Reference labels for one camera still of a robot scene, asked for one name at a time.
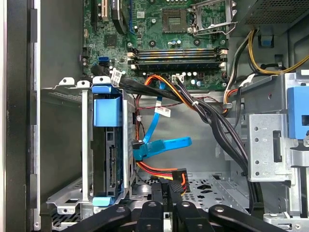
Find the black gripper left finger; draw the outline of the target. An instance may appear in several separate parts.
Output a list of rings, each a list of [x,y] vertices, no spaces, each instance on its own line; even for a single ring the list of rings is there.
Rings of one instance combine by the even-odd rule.
[[[164,191],[167,181],[160,178],[151,185],[151,200],[141,208],[117,204],[69,227],[70,232],[162,232]]]

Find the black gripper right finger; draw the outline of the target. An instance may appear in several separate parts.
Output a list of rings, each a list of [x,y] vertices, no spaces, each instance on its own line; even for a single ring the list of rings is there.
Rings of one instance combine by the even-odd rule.
[[[196,205],[183,201],[182,195],[188,187],[169,183],[170,199],[173,203],[174,232],[282,232],[281,228],[270,225],[226,205],[216,204],[209,211],[202,212]]]

